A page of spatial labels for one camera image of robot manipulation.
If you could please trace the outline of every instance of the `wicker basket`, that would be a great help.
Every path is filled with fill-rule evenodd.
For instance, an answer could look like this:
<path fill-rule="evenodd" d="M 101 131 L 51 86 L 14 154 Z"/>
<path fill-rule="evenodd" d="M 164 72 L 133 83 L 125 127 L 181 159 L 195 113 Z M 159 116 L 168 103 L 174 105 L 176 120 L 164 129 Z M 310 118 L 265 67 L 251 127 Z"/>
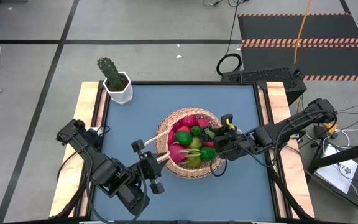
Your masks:
<path fill-rule="evenodd" d="M 218 128 L 221 126 L 221 123 L 212 113 L 201 108 L 183 108 L 177 110 L 170 115 L 168 115 L 160 124 L 157 129 L 158 138 L 155 139 L 155 150 L 159 153 L 168 152 L 168 132 L 172 129 L 172 126 L 185 116 L 195 114 L 197 118 L 208 118 L 211 122 L 213 128 Z M 210 161 L 202 161 L 201 165 L 198 168 L 188 168 L 186 165 L 177 165 L 171 159 L 167 162 L 165 167 L 172 174 L 179 177 L 196 179 L 206 177 L 211 174 L 209 168 Z M 213 161 L 212 168 L 216 170 L 223 163 L 223 160 L 217 158 Z"/>

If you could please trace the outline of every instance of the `gray floor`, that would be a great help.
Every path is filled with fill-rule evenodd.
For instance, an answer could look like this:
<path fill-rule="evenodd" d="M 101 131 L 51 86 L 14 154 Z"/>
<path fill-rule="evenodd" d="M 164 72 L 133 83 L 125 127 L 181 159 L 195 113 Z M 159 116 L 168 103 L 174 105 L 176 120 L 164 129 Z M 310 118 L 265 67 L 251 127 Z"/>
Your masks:
<path fill-rule="evenodd" d="M 58 40 L 73 0 L 32 0 L 0 5 L 0 39 Z M 347 0 L 358 25 L 358 1 Z M 303 13 L 307 0 L 250 0 L 238 13 Z M 339 0 L 314 0 L 311 12 L 344 12 Z M 201 0 L 80 0 L 68 39 L 228 39 L 234 9 Z M 240 39 L 238 24 L 233 37 Z M 231 47 L 236 52 L 238 45 Z M 44 85 L 56 45 L 2 45 L 0 61 L 0 204 Z M 216 62 L 227 45 L 66 45 L 5 222 L 47 218 L 64 148 L 54 139 L 73 116 L 80 83 L 103 78 L 96 66 L 111 57 L 133 80 L 219 80 Z M 235 62 L 228 61 L 223 70 Z M 328 98 L 338 109 L 358 104 L 358 82 L 306 82 L 305 104 Z M 339 127 L 358 120 L 340 115 Z M 358 133 L 351 133 L 358 144 Z M 303 149 L 304 164 L 312 149 Z M 319 185 L 309 184 L 316 217 L 358 223 L 358 211 Z"/>

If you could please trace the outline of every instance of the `wooden table edge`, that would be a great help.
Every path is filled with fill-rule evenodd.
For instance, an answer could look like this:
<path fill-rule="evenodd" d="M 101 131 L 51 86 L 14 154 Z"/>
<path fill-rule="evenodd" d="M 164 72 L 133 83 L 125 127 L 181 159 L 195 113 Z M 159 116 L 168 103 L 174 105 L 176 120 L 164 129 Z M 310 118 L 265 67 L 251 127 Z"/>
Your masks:
<path fill-rule="evenodd" d="M 78 101 L 75 109 L 74 118 L 81 119 L 85 122 L 85 125 L 89 127 L 93 116 L 93 111 L 96 103 L 96 95 L 98 93 L 99 82 L 83 82 L 81 90 L 78 95 Z M 290 109 L 287 103 L 287 97 L 282 82 L 267 82 L 267 93 L 270 99 L 270 107 L 272 109 L 273 120 L 275 123 L 289 117 Z M 259 90 L 260 104 L 262 106 L 262 115 L 264 123 L 268 123 L 267 109 L 265 101 L 263 100 L 263 91 Z M 101 124 L 101 117 L 98 116 L 98 124 Z M 291 140 L 288 143 L 289 146 L 298 149 L 298 145 L 295 140 Z M 70 156 L 74 150 L 67 146 L 63 161 Z M 283 170 L 285 174 L 285 180 L 289 191 L 292 193 L 296 201 L 301 205 L 303 210 L 314 216 L 313 206 L 309 195 L 308 185 L 303 172 L 303 165 L 300 156 L 284 148 L 281 151 Z M 64 206 L 71 199 L 72 195 L 76 192 L 81 178 L 81 172 L 83 167 L 83 160 L 80 156 L 73 156 L 70 161 L 67 162 L 66 166 L 60 173 L 60 178 L 57 183 L 55 190 L 55 196 L 53 198 L 52 207 L 50 210 L 50 216 L 58 214 Z M 276 186 L 277 198 L 278 198 L 278 209 L 280 216 L 285 217 L 285 206 L 283 202 L 283 196 L 281 191 Z M 83 203 L 80 210 L 80 215 L 86 215 L 87 198 L 83 195 Z"/>

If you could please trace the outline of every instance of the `potted cactus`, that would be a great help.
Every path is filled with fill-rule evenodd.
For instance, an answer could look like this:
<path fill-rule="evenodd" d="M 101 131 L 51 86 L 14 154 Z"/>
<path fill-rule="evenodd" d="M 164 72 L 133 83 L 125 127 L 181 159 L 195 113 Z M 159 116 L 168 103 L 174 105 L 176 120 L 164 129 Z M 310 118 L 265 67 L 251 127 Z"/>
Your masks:
<path fill-rule="evenodd" d="M 126 72 L 118 72 L 110 58 L 101 57 L 98 67 L 106 77 L 103 85 L 111 99 L 121 105 L 132 99 L 132 84 Z"/>

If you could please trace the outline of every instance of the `white paper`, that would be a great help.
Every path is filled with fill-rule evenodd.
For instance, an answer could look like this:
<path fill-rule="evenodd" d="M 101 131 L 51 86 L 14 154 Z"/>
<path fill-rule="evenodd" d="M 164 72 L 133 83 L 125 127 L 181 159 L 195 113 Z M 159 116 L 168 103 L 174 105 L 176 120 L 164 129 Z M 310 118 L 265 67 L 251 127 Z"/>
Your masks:
<path fill-rule="evenodd" d="M 329 145 L 325 151 L 324 156 L 330 156 L 332 154 L 337 153 L 337 150 L 332 147 L 332 145 Z M 319 168 L 316 173 L 325 179 L 327 182 L 329 182 L 331 185 L 335 186 L 339 190 L 342 190 L 345 194 L 349 191 L 349 187 L 351 186 L 351 181 L 354 177 L 354 174 L 356 173 L 357 169 L 357 163 L 353 160 L 348 160 L 339 163 L 339 167 L 337 164 L 326 166 Z"/>

